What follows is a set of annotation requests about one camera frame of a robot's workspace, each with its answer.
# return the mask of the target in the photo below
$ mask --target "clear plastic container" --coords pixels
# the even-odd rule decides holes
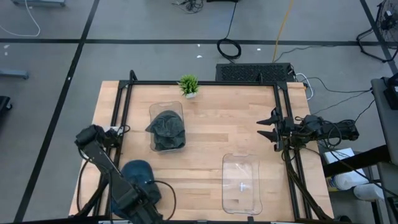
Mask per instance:
[[[150,125],[153,124],[153,121],[155,119],[159,118],[159,115],[164,117],[164,114],[167,114],[167,118],[163,120],[165,124],[164,126],[167,127],[166,131],[156,136],[152,131],[150,131],[151,132],[150,148],[153,151],[156,152],[176,151],[182,149],[185,146],[184,118],[182,112],[182,104],[180,102],[173,101],[165,103],[155,103],[149,107],[149,114],[150,114]],[[169,118],[172,118],[175,121],[173,123],[170,123]],[[178,121],[179,119],[180,122],[182,123],[182,127],[180,125],[175,125],[176,122],[179,123]]]
[[[226,154],[223,158],[223,209],[226,213],[262,212],[260,162],[255,155]]]

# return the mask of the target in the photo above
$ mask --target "wooden table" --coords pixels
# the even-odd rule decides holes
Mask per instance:
[[[117,87],[118,82],[102,83],[94,124],[109,126]],[[293,115],[304,117],[309,114],[302,83],[288,83],[288,87]],[[159,154],[150,149],[150,134],[144,130],[150,123],[149,106],[168,101],[179,101],[183,105],[187,144],[181,152]],[[261,126],[256,121],[267,119],[274,107],[273,88],[268,86],[201,86],[198,96],[187,100],[181,96],[177,85],[134,85],[127,116],[131,130],[124,136],[120,168],[131,160],[143,159],[152,166],[157,180],[173,186],[177,194],[173,220],[242,221],[247,220],[247,215],[228,214],[223,210],[222,161],[227,153],[255,154],[260,160],[263,209],[254,219],[294,221],[286,168],[280,152],[274,152],[273,143],[256,132],[272,130],[272,126]],[[307,147],[318,151],[315,142]],[[307,189],[325,213],[332,217],[320,157],[306,149],[301,150],[301,155]],[[97,168],[89,163],[81,182],[82,205],[97,188],[99,176]],[[172,193],[166,186],[158,186],[162,200],[156,207],[164,217],[168,217],[174,203]],[[102,213],[107,192],[104,191],[102,199]],[[300,216],[304,217],[302,196],[297,192]],[[75,192],[70,214],[76,212]]]

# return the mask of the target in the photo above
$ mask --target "concrete floor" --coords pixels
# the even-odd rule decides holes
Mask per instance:
[[[0,78],[0,95],[10,96],[14,103],[0,129],[0,222],[14,220],[94,1],[67,0],[64,8],[31,9],[42,29],[39,38],[76,39],[75,44],[7,43],[5,38],[16,37],[0,30],[0,68],[30,73],[28,80]],[[226,35],[233,3],[205,2],[202,12],[188,15],[171,2],[100,0],[88,38],[213,40]],[[367,3],[375,16],[378,1]],[[229,38],[275,40],[288,5],[289,0],[242,0]],[[8,0],[0,2],[0,25],[20,34],[36,32],[23,5]],[[359,0],[301,0],[295,2],[281,40],[346,42],[368,28]],[[374,34],[366,40],[377,41]],[[282,44],[278,52],[294,47],[306,46]],[[242,49],[238,63],[265,63],[271,62],[274,46],[252,44],[242,45]],[[366,49],[384,56],[378,46]],[[187,73],[200,80],[214,80],[216,64],[227,62],[215,44],[85,44],[24,220],[68,215],[81,163],[73,141],[79,130],[91,124],[103,80],[126,79],[130,69],[140,80],[177,80]],[[296,72],[319,77],[334,90],[366,90],[371,79],[392,75],[388,64],[365,56],[357,46],[297,50],[279,62],[290,62]],[[308,102],[311,112],[352,96],[327,92],[316,80],[311,84],[315,89]],[[372,100],[366,93],[319,115],[330,121],[355,119]],[[344,142],[342,147],[363,152],[384,144],[374,105],[357,125],[360,138]],[[349,215],[353,221],[373,223],[370,203],[330,196],[335,216]]]

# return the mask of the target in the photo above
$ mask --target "white pot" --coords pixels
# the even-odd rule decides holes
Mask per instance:
[[[185,97],[187,99],[190,99],[190,98],[194,98],[196,95],[197,95],[197,93],[188,93],[188,94],[185,95]]]

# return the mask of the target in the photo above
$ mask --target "transparent plastic bin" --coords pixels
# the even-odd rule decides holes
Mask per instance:
[[[223,158],[223,209],[226,213],[262,212],[260,162],[255,155],[226,154]]]
[[[155,119],[157,119],[158,115],[160,115],[161,113],[163,113],[165,111],[173,111],[173,112],[175,112],[181,118],[182,128],[185,130],[183,111],[182,111],[182,104],[180,102],[178,102],[178,101],[165,102],[165,103],[155,103],[155,104],[151,105],[149,107],[150,123],[152,124],[152,122]],[[166,135],[168,135],[168,134],[171,134],[173,136],[175,133],[171,130],[171,132],[167,132],[166,133]],[[153,151],[156,151],[156,152],[169,152],[169,151],[181,150],[185,146],[185,141],[184,141],[183,145],[178,144],[176,146],[173,146],[173,144],[176,142],[176,141],[174,141],[175,138],[174,137],[168,138],[166,135],[163,135],[164,138],[163,138],[163,141],[162,141],[162,145],[166,144],[168,147],[171,147],[170,149],[160,150],[159,149],[159,145],[157,146],[157,144],[159,144],[159,141],[157,141],[157,139],[155,138],[155,134],[154,133],[150,134],[150,148]],[[185,131],[183,133],[180,133],[177,137],[178,138],[183,137],[185,139]]]

